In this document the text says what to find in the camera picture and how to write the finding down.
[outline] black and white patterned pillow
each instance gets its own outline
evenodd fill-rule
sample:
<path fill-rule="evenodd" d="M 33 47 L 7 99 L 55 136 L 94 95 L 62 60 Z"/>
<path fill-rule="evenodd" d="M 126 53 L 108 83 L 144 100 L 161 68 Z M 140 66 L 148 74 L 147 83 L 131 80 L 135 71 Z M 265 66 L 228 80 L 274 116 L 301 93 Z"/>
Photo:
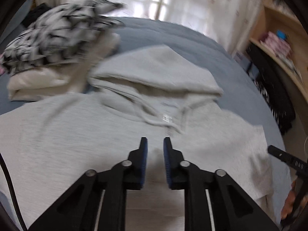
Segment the black and white patterned pillow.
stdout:
<path fill-rule="evenodd" d="M 101 32 L 123 25 L 101 16 L 122 7 L 122 3 L 108 0 L 83 0 L 56 6 L 7 45 L 0 64 L 14 75 L 34 67 L 77 62 L 88 43 Z"/>

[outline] bed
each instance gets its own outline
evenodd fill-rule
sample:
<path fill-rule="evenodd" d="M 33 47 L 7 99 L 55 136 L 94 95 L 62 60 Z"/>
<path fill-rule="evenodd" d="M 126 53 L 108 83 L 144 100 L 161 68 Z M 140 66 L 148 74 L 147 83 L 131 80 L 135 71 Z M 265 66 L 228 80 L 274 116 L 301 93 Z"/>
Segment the bed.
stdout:
<path fill-rule="evenodd" d="M 121 36 L 118 53 L 144 46 L 165 44 L 197 66 L 207 68 L 224 95 L 217 101 L 222 109 L 230 110 L 253 125 L 262 125 L 268 145 L 284 150 L 278 126 L 263 97 L 253 82 L 231 56 L 215 41 L 186 27 L 139 18 L 120 18 L 125 27 L 116 29 Z M 25 102 L 10 102 L 6 84 L 8 75 L 0 76 L 0 115 L 20 107 Z M 85 93 L 91 91 L 89 86 Z M 280 220 L 280 211 L 290 190 L 289 168 L 271 157 L 273 195 L 268 199 Z"/>

